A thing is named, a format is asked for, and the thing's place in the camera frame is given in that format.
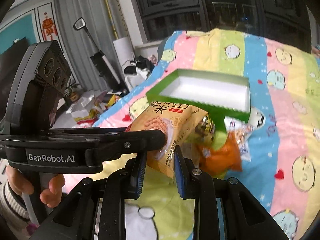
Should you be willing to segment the striped sleeve forearm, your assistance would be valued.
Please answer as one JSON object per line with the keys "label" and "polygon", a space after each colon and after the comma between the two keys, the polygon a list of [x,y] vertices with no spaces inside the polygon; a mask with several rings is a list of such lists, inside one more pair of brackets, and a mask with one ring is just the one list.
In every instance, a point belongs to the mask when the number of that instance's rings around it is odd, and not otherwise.
{"label": "striped sleeve forearm", "polygon": [[30,222],[24,201],[11,189],[8,181],[1,184],[1,216],[18,231],[25,229]]}

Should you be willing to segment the person's left hand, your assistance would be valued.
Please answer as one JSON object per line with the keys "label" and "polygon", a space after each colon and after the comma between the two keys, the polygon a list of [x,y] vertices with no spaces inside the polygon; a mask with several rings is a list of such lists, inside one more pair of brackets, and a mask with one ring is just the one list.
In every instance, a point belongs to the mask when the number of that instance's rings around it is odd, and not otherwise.
{"label": "person's left hand", "polygon": [[[8,178],[8,182],[13,191],[21,195],[25,194],[33,194],[34,187],[21,172],[10,165],[6,167],[6,174]],[[43,204],[47,205],[49,208],[57,207],[61,202],[62,197],[62,188],[65,185],[65,178],[62,174],[58,174],[53,177],[46,189],[44,189],[40,194],[40,200]]]}

